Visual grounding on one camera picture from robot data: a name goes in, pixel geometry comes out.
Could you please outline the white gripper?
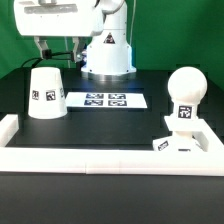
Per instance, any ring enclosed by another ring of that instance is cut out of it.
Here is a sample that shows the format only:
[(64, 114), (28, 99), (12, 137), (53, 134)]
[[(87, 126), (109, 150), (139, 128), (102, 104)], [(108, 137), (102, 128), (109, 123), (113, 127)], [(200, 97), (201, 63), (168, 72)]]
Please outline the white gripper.
[(87, 39), (103, 31), (103, 12), (96, 0), (14, 0), (19, 33), (35, 36), (42, 59), (50, 59), (48, 36), (73, 37), (73, 61), (83, 60)]

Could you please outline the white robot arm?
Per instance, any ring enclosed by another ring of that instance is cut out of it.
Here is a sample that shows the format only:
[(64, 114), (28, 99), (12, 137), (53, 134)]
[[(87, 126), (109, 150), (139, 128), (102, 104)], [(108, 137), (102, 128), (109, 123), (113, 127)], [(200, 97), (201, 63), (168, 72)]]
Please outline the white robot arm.
[(49, 37), (70, 37), (69, 55), (85, 63), (83, 77), (118, 81), (135, 76), (125, 0), (14, 0), (14, 15), (19, 33), (34, 38), (41, 58), (54, 56)]

